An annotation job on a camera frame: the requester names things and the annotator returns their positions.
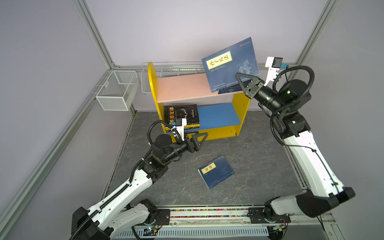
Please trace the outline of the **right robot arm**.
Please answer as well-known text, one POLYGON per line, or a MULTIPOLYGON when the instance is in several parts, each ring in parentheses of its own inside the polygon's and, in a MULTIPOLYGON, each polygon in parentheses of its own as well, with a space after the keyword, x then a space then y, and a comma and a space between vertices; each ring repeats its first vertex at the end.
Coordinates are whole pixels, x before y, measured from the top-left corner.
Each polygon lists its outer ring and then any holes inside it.
POLYGON ((276 197, 265 202, 262 215, 270 223, 286 214, 303 213, 315 218, 356 195, 353 188, 344 186, 333 173, 314 140, 307 120, 298 111, 311 99, 310 89, 315 73, 307 66, 297 66, 294 70, 306 71, 308 82, 291 80, 280 90, 276 89, 276 84, 283 74, 289 72, 288 69, 276 76, 271 88, 257 76, 236 74, 245 96, 257 100, 261 107, 271 112, 270 128, 274 138, 288 149, 308 185, 308 190, 301 194, 276 197))

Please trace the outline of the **black yellow title book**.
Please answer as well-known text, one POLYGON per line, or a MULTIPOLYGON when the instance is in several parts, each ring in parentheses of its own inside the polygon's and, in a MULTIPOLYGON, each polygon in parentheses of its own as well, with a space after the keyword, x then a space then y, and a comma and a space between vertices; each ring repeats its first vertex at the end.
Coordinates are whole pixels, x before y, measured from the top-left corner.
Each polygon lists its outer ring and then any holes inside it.
POLYGON ((172 125, 176 119, 186 118, 187 125, 200 124, 197 105, 164 106, 164 121, 172 125))

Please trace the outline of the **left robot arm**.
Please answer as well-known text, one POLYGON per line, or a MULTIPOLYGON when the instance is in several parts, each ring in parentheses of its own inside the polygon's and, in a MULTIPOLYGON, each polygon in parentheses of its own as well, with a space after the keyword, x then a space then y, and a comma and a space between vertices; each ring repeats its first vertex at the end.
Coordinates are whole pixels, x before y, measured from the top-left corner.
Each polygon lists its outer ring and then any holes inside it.
POLYGON ((150 142, 150 149, 131 171, 130 177, 97 204, 80 207, 72 217, 72 240, 111 240, 126 228, 142 224, 153 218, 157 207, 149 200, 127 209, 131 201, 148 189, 169 169, 171 162, 179 160, 184 152, 201 149, 208 133, 194 134, 181 143, 173 143, 171 136, 159 135, 150 142))

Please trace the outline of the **navy book large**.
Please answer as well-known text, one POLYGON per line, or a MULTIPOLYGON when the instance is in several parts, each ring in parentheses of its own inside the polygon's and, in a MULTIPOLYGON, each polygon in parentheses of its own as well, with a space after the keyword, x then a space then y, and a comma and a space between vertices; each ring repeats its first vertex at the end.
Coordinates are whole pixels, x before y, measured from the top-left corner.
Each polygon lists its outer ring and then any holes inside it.
POLYGON ((219 95, 222 94, 228 94, 228 93, 235 93, 235 92, 243 92, 241 87, 228 87, 228 88, 223 88, 219 90, 219 95))

